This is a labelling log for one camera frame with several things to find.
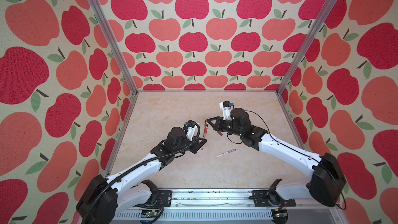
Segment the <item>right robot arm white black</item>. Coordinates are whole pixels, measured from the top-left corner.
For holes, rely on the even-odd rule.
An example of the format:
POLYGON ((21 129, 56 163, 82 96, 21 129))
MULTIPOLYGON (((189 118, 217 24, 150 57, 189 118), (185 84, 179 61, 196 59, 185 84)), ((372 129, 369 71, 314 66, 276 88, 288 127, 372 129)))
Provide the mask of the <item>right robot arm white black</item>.
POLYGON ((269 129, 253 125, 248 111, 223 109, 223 115, 209 118, 207 123, 218 132, 237 135, 241 142, 268 153, 301 171, 306 178, 277 183, 276 193, 283 200, 313 198, 327 207, 335 207, 346 185, 343 170, 335 156, 309 152, 273 136, 269 129))

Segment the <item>red pen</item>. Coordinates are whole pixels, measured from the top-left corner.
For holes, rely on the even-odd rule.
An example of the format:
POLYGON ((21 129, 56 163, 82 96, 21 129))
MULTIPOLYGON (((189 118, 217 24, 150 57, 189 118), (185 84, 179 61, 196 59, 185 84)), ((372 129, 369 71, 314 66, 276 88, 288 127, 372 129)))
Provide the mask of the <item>red pen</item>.
POLYGON ((208 122, 207 122, 207 120, 208 120, 209 118, 206 118, 206 120, 205 120, 205 124, 204 124, 204 134, 203 134, 203 138, 205 139, 206 138, 206 135, 207 135, 207 130, 208 130, 208 122))

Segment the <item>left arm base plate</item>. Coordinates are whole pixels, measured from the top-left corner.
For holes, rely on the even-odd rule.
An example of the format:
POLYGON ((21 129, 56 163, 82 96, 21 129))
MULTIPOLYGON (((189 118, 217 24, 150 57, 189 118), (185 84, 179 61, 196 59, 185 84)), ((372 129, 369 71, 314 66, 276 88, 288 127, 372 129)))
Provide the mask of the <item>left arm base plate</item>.
POLYGON ((170 207, 172 202, 172 193, 173 192, 171 190, 160 190, 153 192, 145 203, 136 204, 134 207, 151 209, 170 207))

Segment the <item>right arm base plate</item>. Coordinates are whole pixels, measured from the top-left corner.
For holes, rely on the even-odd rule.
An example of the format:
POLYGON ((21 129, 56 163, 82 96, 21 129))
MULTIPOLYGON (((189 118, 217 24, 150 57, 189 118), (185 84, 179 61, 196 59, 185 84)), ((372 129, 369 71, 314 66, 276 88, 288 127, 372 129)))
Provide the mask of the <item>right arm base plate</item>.
POLYGON ((256 207, 295 207, 294 199, 283 200, 275 191, 254 190, 252 195, 248 197, 253 200, 256 207))

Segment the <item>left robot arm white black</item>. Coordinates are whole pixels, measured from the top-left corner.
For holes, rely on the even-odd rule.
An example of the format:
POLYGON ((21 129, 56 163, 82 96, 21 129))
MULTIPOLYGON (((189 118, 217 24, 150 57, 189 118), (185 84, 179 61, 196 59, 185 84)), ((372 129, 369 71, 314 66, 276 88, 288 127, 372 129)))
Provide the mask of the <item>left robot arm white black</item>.
POLYGON ((140 162, 108 178, 91 179, 76 205, 83 224, 108 224, 127 208, 158 200, 157 186, 148 176, 162 170, 186 152, 197 153, 206 143, 200 137, 201 127, 190 120, 184 127, 173 127, 167 138, 154 147, 140 162))

